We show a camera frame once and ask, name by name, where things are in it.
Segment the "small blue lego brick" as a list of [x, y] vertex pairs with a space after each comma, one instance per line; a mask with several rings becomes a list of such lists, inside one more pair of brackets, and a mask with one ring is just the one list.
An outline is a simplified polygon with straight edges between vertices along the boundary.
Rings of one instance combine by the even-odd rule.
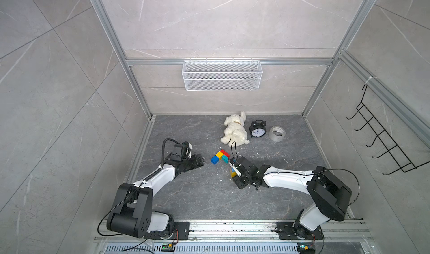
[[217, 156], [213, 156], [211, 158], [211, 162], [212, 162], [212, 164], [217, 164], [219, 162], [219, 158]]

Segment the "teal lego brick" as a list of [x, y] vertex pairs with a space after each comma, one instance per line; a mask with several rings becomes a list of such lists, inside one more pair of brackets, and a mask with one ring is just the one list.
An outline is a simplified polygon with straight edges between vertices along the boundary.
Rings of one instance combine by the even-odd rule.
[[229, 157], [227, 157], [225, 154], [223, 154], [221, 156], [221, 160], [223, 160], [224, 162], [228, 163], [229, 162]]

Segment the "long red lego brick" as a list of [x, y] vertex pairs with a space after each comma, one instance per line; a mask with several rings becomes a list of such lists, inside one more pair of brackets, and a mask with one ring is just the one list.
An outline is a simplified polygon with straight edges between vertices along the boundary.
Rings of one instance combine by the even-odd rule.
[[223, 149], [222, 149], [222, 150], [221, 150], [221, 152], [222, 152], [222, 153], [223, 153], [223, 155], [224, 155], [224, 156], [226, 156], [227, 158], [229, 158], [229, 157], [230, 157], [230, 155], [229, 155], [225, 150], [223, 150]]

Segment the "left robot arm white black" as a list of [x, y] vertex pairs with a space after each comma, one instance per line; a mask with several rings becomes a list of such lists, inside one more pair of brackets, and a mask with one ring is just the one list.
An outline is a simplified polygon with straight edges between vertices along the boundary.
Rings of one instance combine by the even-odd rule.
[[170, 238], [176, 233], [173, 216], [153, 210], [153, 197], [181, 173], [204, 166], [204, 157], [191, 150], [188, 142], [166, 138], [157, 169], [141, 180], [118, 187], [112, 209], [104, 217], [113, 236]]

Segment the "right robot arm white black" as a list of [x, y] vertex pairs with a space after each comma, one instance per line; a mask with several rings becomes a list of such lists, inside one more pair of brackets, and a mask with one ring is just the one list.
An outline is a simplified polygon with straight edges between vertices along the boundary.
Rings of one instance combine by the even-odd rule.
[[245, 157], [232, 158], [229, 165], [236, 172], [233, 180], [239, 189], [284, 188], [312, 198], [313, 204], [302, 209], [291, 226], [277, 224], [275, 230], [281, 237], [310, 239], [321, 224], [345, 220], [352, 190], [324, 167], [318, 166], [312, 171], [282, 170], [269, 165], [257, 167]]

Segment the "white plush dog toy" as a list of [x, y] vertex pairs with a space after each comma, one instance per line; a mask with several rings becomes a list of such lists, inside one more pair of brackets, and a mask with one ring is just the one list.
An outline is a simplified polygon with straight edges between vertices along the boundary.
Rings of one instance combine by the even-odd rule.
[[235, 142], [236, 146], [249, 144], [250, 141], [247, 139], [247, 132], [245, 130], [246, 114], [242, 111], [239, 114], [232, 114], [228, 116], [224, 121], [224, 136], [221, 138], [223, 144], [227, 144], [229, 147]]

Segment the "black alarm clock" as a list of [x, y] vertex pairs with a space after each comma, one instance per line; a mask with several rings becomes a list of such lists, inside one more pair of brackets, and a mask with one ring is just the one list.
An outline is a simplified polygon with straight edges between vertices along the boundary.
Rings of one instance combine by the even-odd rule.
[[250, 135], [252, 138], [261, 138], [266, 134], [267, 122], [264, 120], [255, 120], [249, 127]]

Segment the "grey tape roll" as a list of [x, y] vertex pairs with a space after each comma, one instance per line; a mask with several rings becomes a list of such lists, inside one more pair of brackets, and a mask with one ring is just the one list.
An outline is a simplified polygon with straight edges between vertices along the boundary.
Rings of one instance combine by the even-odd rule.
[[269, 138], [274, 142], [281, 142], [286, 136], [286, 131], [280, 126], [273, 126], [269, 131]]

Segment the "aluminium mounting rail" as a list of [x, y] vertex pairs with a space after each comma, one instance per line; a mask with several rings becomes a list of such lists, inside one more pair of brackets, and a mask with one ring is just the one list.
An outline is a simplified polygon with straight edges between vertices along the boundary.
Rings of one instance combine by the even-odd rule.
[[363, 220], [323, 223], [307, 236], [293, 230], [293, 220], [180, 220], [175, 222], [181, 241], [289, 241], [372, 242]]

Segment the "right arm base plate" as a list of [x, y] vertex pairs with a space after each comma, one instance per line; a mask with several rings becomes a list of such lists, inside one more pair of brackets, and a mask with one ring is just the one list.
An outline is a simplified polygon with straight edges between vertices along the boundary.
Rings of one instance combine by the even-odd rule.
[[301, 226], [296, 227], [294, 222], [277, 222], [274, 228], [274, 232], [278, 234], [281, 240], [322, 240], [324, 239], [324, 234], [321, 227], [314, 231], [309, 231]]

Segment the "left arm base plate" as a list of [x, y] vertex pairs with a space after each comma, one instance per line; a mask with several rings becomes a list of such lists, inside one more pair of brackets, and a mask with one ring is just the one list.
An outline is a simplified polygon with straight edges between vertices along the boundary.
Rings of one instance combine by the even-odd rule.
[[146, 233], [144, 239], [153, 240], [187, 240], [189, 238], [190, 222], [174, 222], [168, 224], [168, 227], [164, 231], [154, 231]]

